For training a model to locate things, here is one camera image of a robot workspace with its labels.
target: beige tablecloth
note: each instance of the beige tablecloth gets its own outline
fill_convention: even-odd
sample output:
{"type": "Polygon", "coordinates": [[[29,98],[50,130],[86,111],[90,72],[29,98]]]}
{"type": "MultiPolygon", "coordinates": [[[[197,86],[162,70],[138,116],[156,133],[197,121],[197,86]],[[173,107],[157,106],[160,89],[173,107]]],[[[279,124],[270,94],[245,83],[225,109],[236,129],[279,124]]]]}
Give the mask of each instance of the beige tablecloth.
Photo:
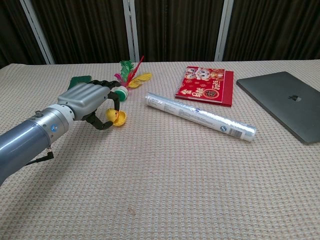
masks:
{"type": "MultiPolygon", "coordinates": [[[[150,62],[130,91],[123,127],[78,121],[0,187],[0,239],[319,239],[320,143],[303,145],[236,80],[287,71],[320,90],[320,60],[150,62]],[[257,127],[249,143],[145,105],[174,98],[186,66],[234,71],[231,108],[190,102],[257,127]]],[[[73,76],[115,80],[120,64],[0,70],[0,133],[57,102],[73,76]]],[[[107,100],[97,111],[112,107],[107,100]]]]}

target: textured fabric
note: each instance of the textured fabric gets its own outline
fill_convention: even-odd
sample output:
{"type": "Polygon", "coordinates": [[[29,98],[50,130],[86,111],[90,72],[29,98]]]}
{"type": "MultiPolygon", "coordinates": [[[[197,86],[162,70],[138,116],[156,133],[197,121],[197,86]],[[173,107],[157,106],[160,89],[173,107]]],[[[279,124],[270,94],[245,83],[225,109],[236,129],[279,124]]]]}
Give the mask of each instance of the textured fabric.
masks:
{"type": "MultiPolygon", "coordinates": [[[[235,83],[231,108],[180,101],[256,126],[251,143],[145,105],[148,91],[173,99],[188,65],[226,68],[235,80],[288,71],[320,90],[320,60],[142,63],[153,78],[121,103],[124,126],[77,121],[52,145],[54,159],[3,183],[0,239],[319,238],[320,143],[300,143],[235,83]]],[[[113,80],[119,71],[118,63],[3,68],[1,133],[56,103],[71,77],[113,80]]]]}
{"type": "Polygon", "coordinates": [[[0,68],[46,63],[19,0],[0,1],[0,23],[0,68]]]}
{"type": "Polygon", "coordinates": [[[145,62],[213,61],[223,0],[135,0],[145,62]]]}
{"type": "Polygon", "coordinates": [[[121,0],[32,0],[56,64],[129,59],[121,0]]]}
{"type": "Polygon", "coordinates": [[[224,61],[320,59],[319,0],[236,0],[224,61]]]}

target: clear plastic roll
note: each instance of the clear plastic roll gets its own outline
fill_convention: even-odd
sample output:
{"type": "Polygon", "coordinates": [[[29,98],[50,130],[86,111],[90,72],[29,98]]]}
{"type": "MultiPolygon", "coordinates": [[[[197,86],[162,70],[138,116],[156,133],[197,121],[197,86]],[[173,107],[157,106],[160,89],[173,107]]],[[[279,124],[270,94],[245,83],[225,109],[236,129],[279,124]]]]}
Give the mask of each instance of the clear plastic roll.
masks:
{"type": "Polygon", "coordinates": [[[145,103],[164,112],[204,125],[221,133],[231,135],[238,139],[251,142],[256,135],[256,127],[218,116],[213,113],[200,110],[193,106],[183,104],[153,93],[148,92],[145,103]]]}

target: green feather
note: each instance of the green feather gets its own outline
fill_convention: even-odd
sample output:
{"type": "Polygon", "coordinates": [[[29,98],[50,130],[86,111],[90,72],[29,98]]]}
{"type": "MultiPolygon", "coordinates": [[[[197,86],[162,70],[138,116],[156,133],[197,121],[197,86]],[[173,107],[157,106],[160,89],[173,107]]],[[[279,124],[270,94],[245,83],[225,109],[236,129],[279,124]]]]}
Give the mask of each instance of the green feather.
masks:
{"type": "Polygon", "coordinates": [[[128,74],[134,69],[134,65],[130,60],[121,61],[121,76],[124,82],[128,81],[128,74]]]}

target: apple logo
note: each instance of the apple logo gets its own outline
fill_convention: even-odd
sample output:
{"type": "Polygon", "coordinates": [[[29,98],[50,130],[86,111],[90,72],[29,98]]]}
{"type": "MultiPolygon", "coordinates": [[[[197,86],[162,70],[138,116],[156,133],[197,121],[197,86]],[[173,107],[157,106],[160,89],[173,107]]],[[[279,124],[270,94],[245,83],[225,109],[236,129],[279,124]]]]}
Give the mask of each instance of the apple logo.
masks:
{"type": "Polygon", "coordinates": [[[297,95],[288,96],[288,99],[292,99],[295,102],[300,102],[301,101],[301,97],[299,97],[297,95]]]}

